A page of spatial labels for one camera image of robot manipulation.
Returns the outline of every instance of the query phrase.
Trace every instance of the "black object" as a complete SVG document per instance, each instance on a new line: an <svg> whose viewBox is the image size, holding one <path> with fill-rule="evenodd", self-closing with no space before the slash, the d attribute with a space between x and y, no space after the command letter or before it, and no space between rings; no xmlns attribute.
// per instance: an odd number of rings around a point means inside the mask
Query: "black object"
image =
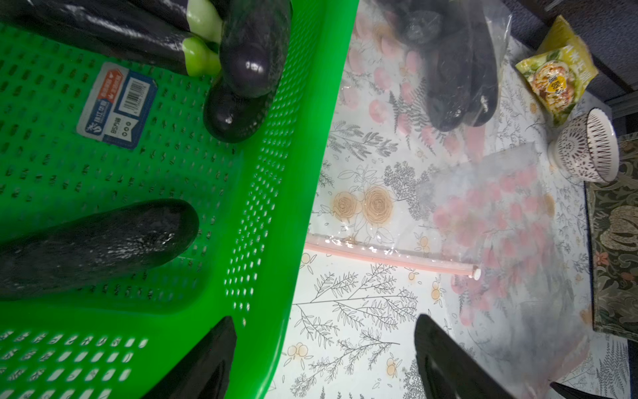
<svg viewBox="0 0 638 399"><path fill-rule="evenodd" d="M224 80L239 96L271 93L281 80L290 42L289 0L233 0L219 46Z"/></svg>
<svg viewBox="0 0 638 399"><path fill-rule="evenodd" d="M182 50L193 34L122 0L0 0L0 20L110 57L187 75Z"/></svg>
<svg viewBox="0 0 638 399"><path fill-rule="evenodd" d="M514 399L427 315L417 319L414 345L427 399Z"/></svg>
<svg viewBox="0 0 638 399"><path fill-rule="evenodd" d="M0 245L0 299L22 299L105 282L161 266L199 229L186 201L139 202Z"/></svg>
<svg viewBox="0 0 638 399"><path fill-rule="evenodd" d="M432 126L442 132L458 127L470 104L472 30L468 1L450 1L436 49L421 51L428 62L424 109Z"/></svg>
<svg viewBox="0 0 638 399"><path fill-rule="evenodd" d="M472 29L472 75L470 105L463 122L482 126L494 115L498 105L498 67L481 1L470 1Z"/></svg>
<svg viewBox="0 0 638 399"><path fill-rule="evenodd" d="M236 343L233 320L226 316L143 399L222 399Z"/></svg>
<svg viewBox="0 0 638 399"><path fill-rule="evenodd" d="M551 386L560 396L564 397L565 399L609 399L604 396L585 393L579 391L578 389L574 389L563 384L558 384L557 382L552 382L549 386Z"/></svg>
<svg viewBox="0 0 638 399"><path fill-rule="evenodd" d="M218 77L204 103L204 126L223 142L246 140L266 119L274 95L275 91L257 98L241 97Z"/></svg>

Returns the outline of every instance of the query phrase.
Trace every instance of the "pink fruit print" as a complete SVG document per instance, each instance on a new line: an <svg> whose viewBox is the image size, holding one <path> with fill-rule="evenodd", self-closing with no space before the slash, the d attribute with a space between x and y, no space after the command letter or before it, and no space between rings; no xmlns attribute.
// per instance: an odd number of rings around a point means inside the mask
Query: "pink fruit print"
<svg viewBox="0 0 638 399"><path fill-rule="evenodd" d="M501 240L501 251L507 257L513 257L516 254L516 248L514 247L514 242L506 237Z"/></svg>
<svg viewBox="0 0 638 399"><path fill-rule="evenodd" d="M370 40L372 38L370 20L363 13L357 13L357 18L355 19L355 34L361 40Z"/></svg>
<svg viewBox="0 0 638 399"><path fill-rule="evenodd" d="M486 193L483 190L470 189L465 195L465 201L471 208L481 209L486 203Z"/></svg>
<svg viewBox="0 0 638 399"><path fill-rule="evenodd" d="M523 208L526 212L536 213L538 211L538 199L536 197L527 197L523 200Z"/></svg>
<svg viewBox="0 0 638 399"><path fill-rule="evenodd" d="M410 118L407 114L399 114L397 116L397 130L406 136L410 135L412 127L410 127Z"/></svg>
<svg viewBox="0 0 638 399"><path fill-rule="evenodd" d="M520 222L523 220L523 209L520 204L515 202L510 205L510 219L514 222Z"/></svg>
<svg viewBox="0 0 638 399"><path fill-rule="evenodd" d="M423 144L428 147L432 147L434 145L434 128L432 126L425 126L421 129L421 141L423 141Z"/></svg>
<svg viewBox="0 0 638 399"><path fill-rule="evenodd" d="M412 75L416 75L421 71L421 65L423 64L423 60L421 56L416 51L408 51L405 56L405 68Z"/></svg>
<svg viewBox="0 0 638 399"><path fill-rule="evenodd" d="M356 109L359 106L359 91L347 80L341 81L341 99L349 109Z"/></svg>
<svg viewBox="0 0 638 399"><path fill-rule="evenodd" d="M487 193L489 199L492 202L498 202L501 200L501 188L495 182L491 181L487 184Z"/></svg>
<svg viewBox="0 0 638 399"><path fill-rule="evenodd" d="M450 214L443 206L437 207L432 214L432 221L439 229L445 230L450 227L450 219Z"/></svg>
<svg viewBox="0 0 638 399"><path fill-rule="evenodd" d="M348 50L348 65L355 75L362 75L366 71L361 53L353 47Z"/></svg>
<svg viewBox="0 0 638 399"><path fill-rule="evenodd" d="M374 122L384 123L388 119L389 109L385 103L373 100L368 107L368 112Z"/></svg>
<svg viewBox="0 0 638 399"><path fill-rule="evenodd" d="M401 52L401 44L388 36L381 38L381 52L388 58L395 58Z"/></svg>
<svg viewBox="0 0 638 399"><path fill-rule="evenodd" d="M494 224L499 230L505 230L509 227L507 221L505 220L505 214L503 214L503 211L496 211L494 213Z"/></svg>
<svg viewBox="0 0 638 399"><path fill-rule="evenodd" d="M443 140L443 147L445 147L450 154L454 155L461 149L461 143L459 142L459 139L457 139L456 134L450 133Z"/></svg>
<svg viewBox="0 0 638 399"><path fill-rule="evenodd" d="M516 191L516 180L513 176L503 176L498 180L501 191L504 193L513 193Z"/></svg>
<svg viewBox="0 0 638 399"><path fill-rule="evenodd" d="M401 84L401 97L406 104L412 104L414 102L414 87L410 82L403 82Z"/></svg>
<svg viewBox="0 0 638 399"><path fill-rule="evenodd" d="M392 86L392 78L390 77L388 71L385 70L385 68L378 67L377 69L375 69L373 75L375 76L375 84L381 90L390 89L390 87Z"/></svg>
<svg viewBox="0 0 638 399"><path fill-rule="evenodd" d="M475 128L468 126L463 133L465 138L465 150L472 162L480 162L483 159L485 147L485 125Z"/></svg>

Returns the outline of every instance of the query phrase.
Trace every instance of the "eggplant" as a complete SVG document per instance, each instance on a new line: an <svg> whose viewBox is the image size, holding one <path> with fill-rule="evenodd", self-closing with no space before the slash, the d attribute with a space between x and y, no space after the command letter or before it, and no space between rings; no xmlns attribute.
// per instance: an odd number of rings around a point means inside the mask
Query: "eggplant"
<svg viewBox="0 0 638 399"><path fill-rule="evenodd" d="M470 104L473 53L468 1L448 3L436 48L422 50L428 60L423 108L432 126L442 132L457 128Z"/></svg>
<svg viewBox="0 0 638 399"><path fill-rule="evenodd" d="M86 216L0 245L0 299L103 283L161 266L197 237L186 201L160 199Z"/></svg>
<svg viewBox="0 0 638 399"><path fill-rule="evenodd" d="M463 122L470 126L482 126L492 118L498 105L498 67L482 2L472 1L470 11L472 77L470 105Z"/></svg>
<svg viewBox="0 0 638 399"><path fill-rule="evenodd" d="M216 139L236 143L255 134L268 116L275 91L257 98L235 94L218 77L204 103L204 126Z"/></svg>
<svg viewBox="0 0 638 399"><path fill-rule="evenodd" d="M206 41L221 40L221 17L209 0L129 0L136 6Z"/></svg>
<svg viewBox="0 0 638 399"><path fill-rule="evenodd" d="M258 98L281 80L290 42L289 0L233 0L219 45L225 82L239 96Z"/></svg>
<svg viewBox="0 0 638 399"><path fill-rule="evenodd" d="M190 76L219 72L198 36L122 0L0 0L0 20L81 49Z"/></svg>

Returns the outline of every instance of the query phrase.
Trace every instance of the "green plastic basket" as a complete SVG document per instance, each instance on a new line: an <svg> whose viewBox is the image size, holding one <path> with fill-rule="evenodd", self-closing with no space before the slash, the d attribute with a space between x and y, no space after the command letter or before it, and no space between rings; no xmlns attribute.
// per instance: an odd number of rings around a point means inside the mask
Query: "green plastic basket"
<svg viewBox="0 0 638 399"><path fill-rule="evenodd" d="M107 58L0 25L0 241L132 202L190 202L200 234L162 267L0 303L0 398L135 398L225 315L227 398L261 398L277 365L356 0L293 0L285 72L264 127L207 133L211 79L111 59L158 93L135 150L75 133Z"/></svg>

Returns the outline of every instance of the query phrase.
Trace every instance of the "clear plastic bag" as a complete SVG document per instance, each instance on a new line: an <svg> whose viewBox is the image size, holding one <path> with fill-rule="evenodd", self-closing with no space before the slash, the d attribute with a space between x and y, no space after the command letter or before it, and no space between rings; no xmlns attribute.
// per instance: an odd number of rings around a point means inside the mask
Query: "clear plastic bag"
<svg viewBox="0 0 638 399"><path fill-rule="evenodd" d="M486 132L498 126L511 14L500 0L371 0L359 10L309 229L316 237L307 242L331 253L351 245L370 259L382 253L386 262L420 267L424 258L436 258L437 248L420 244L428 210L419 204L418 187L449 165L482 158ZM481 37L476 54L467 37L474 31ZM463 37L460 51L455 43ZM443 63L441 54L449 51L458 54ZM459 70L466 70L462 82L450 74ZM453 89L464 91L465 104L462 112L442 110L461 120L445 126L432 108L457 98ZM473 113L470 95L479 105ZM467 157L458 157L463 147ZM330 177L330 166L342 172Z"/></svg>

